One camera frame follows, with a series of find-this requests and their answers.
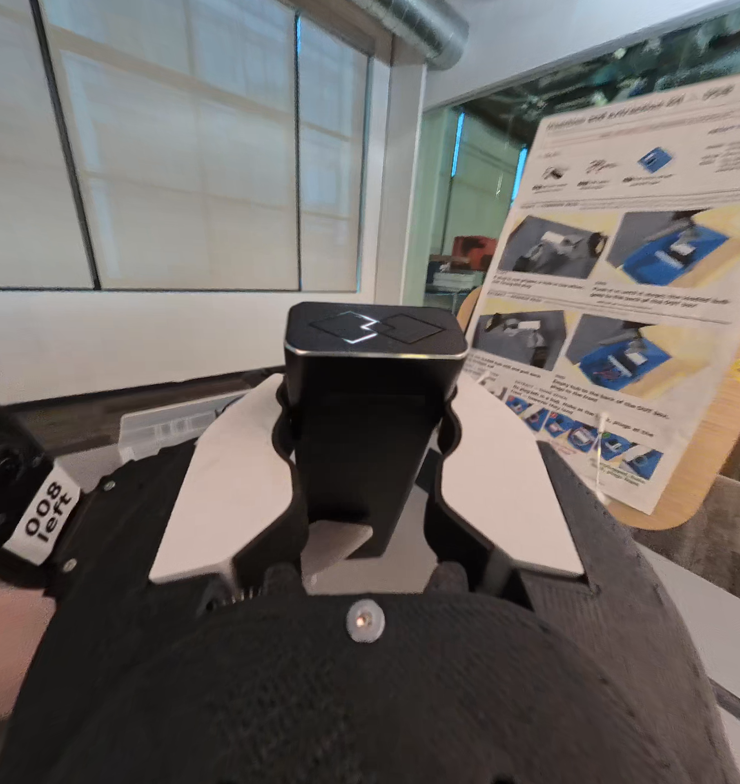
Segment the clear plastic storage bin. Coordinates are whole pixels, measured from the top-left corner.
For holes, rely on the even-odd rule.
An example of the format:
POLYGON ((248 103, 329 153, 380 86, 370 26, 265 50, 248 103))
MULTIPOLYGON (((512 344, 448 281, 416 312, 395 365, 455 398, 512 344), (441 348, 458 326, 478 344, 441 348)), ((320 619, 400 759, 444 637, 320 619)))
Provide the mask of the clear plastic storage bin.
POLYGON ((197 440, 246 390, 129 412, 120 418, 122 464, 156 456, 162 449, 197 440))

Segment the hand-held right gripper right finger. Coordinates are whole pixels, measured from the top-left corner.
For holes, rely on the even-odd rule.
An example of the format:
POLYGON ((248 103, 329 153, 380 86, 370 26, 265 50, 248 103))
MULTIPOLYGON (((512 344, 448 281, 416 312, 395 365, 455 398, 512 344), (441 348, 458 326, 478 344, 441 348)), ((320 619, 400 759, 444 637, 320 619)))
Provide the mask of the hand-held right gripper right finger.
POLYGON ((586 570, 538 442, 522 421, 460 374, 438 431, 423 532, 470 590, 505 590, 521 572, 580 581, 586 570))

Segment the silver ventilation duct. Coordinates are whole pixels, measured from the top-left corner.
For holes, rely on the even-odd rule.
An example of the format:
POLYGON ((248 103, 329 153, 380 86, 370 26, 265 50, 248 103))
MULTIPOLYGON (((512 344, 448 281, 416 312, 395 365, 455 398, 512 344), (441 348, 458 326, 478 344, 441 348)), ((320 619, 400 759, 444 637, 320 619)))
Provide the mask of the silver ventilation duct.
POLYGON ((468 21, 445 1, 353 1, 439 71, 454 67, 469 39, 468 21))

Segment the red box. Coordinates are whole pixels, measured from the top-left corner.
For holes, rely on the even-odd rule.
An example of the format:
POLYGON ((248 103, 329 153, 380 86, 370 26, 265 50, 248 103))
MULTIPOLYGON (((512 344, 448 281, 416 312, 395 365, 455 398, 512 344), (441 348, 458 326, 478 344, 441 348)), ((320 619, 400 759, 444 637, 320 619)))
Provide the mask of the red box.
POLYGON ((461 269, 487 272, 498 239, 486 236, 458 236, 452 245, 452 265, 461 269))

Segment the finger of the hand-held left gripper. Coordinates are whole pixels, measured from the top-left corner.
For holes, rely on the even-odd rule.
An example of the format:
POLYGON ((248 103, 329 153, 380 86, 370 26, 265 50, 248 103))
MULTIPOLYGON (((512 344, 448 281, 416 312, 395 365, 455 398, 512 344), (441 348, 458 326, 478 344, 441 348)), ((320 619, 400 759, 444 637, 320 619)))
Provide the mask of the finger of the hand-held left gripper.
POLYGON ((347 559, 372 536, 373 529, 366 524, 312 523, 300 557, 303 584, 306 587, 315 587, 320 573, 347 559))

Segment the wooden display board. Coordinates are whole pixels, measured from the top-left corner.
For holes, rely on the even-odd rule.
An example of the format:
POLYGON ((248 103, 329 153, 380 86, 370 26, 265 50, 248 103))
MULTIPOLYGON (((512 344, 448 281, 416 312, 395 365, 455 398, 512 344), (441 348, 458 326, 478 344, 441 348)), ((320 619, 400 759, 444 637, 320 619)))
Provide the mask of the wooden display board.
POLYGON ((600 283, 550 294, 473 291, 457 317, 466 373, 617 520, 684 524, 740 437, 740 302, 600 283))

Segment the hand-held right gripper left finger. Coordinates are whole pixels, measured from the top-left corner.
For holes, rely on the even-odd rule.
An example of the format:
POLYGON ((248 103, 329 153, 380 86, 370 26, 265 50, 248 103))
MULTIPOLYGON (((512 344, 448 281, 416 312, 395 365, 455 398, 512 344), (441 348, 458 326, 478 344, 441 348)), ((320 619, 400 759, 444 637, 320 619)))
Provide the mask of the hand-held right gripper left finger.
POLYGON ((199 437, 149 581, 218 575, 256 589, 275 564, 301 572, 309 519, 294 452, 285 378, 274 374, 199 437))

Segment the person's left forearm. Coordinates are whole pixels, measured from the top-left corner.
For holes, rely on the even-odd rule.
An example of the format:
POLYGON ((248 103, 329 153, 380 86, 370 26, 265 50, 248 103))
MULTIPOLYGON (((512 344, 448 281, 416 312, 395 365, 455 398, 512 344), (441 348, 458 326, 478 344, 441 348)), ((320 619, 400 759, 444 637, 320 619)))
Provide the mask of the person's left forearm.
POLYGON ((0 720, 13 710, 55 607, 41 591, 0 586, 0 720))

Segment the black USB hub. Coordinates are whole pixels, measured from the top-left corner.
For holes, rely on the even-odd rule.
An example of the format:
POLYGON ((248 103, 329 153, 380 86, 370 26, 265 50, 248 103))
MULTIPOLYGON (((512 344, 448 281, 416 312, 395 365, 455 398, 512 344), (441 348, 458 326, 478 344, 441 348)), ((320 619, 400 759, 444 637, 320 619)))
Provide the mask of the black USB hub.
POLYGON ((312 523, 369 526, 384 554, 468 346, 449 310, 306 301, 288 312, 285 399, 312 523))

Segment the window with white blind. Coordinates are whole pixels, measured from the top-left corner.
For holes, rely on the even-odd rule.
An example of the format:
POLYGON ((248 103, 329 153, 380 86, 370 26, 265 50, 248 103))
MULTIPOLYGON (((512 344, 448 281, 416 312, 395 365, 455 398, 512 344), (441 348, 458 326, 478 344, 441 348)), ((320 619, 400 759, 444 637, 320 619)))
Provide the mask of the window with white blind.
POLYGON ((359 291, 379 44, 343 2, 0 2, 0 292, 359 291))

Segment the printed instruction sheet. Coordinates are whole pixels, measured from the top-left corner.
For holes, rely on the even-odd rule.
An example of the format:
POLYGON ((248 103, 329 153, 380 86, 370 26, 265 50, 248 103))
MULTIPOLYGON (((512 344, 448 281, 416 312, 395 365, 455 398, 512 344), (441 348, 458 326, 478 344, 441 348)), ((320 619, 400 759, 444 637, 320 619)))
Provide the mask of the printed instruction sheet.
POLYGON ((740 348, 740 75, 543 120, 469 334, 473 378, 653 513, 740 348))

